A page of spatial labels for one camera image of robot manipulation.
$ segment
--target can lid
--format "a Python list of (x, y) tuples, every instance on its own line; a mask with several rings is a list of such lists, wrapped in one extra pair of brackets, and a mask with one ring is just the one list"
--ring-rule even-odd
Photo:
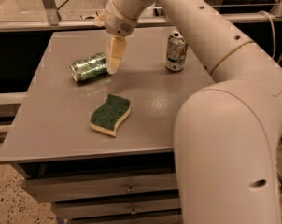
[(70, 65), (69, 68), (70, 68), (70, 70), (72, 71), (74, 80), (75, 80), (76, 82), (78, 82), (79, 78), (78, 78), (78, 74), (77, 74), (75, 68), (74, 68), (72, 65)]
[(181, 33), (177, 30), (174, 30), (172, 32), (172, 37), (175, 37), (175, 38), (183, 38), (183, 36), (181, 35)]

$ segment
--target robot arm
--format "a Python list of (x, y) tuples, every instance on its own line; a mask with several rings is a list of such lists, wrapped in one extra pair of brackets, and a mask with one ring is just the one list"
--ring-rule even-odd
[[(109, 0), (106, 29), (129, 35), (152, 1)], [(217, 82), (192, 95), (176, 118), (184, 223), (280, 223), (282, 68), (205, 1), (157, 1)]]

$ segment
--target aluminum can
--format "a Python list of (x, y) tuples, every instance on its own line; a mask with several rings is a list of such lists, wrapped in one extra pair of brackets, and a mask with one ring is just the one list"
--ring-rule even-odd
[(76, 60), (70, 65), (76, 82), (107, 73), (106, 68), (106, 55), (103, 52), (96, 53), (86, 59)]
[(185, 68), (188, 44), (179, 31), (173, 31), (168, 38), (166, 68), (177, 72)]

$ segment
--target drawer handle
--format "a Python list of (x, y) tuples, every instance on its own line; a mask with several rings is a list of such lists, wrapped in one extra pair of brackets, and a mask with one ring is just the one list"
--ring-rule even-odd
[(126, 189), (126, 193), (128, 193), (128, 194), (135, 193), (135, 189), (133, 188), (133, 184), (129, 184), (129, 188)]
[(138, 212), (134, 209), (134, 207), (132, 208), (132, 211), (130, 212), (131, 215), (137, 215)]

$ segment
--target scouring pad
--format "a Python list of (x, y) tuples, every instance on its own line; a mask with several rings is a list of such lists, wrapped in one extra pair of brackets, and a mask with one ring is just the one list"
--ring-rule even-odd
[(106, 101), (91, 116), (91, 127), (95, 131), (116, 137), (116, 130), (130, 115), (129, 100), (109, 94)]

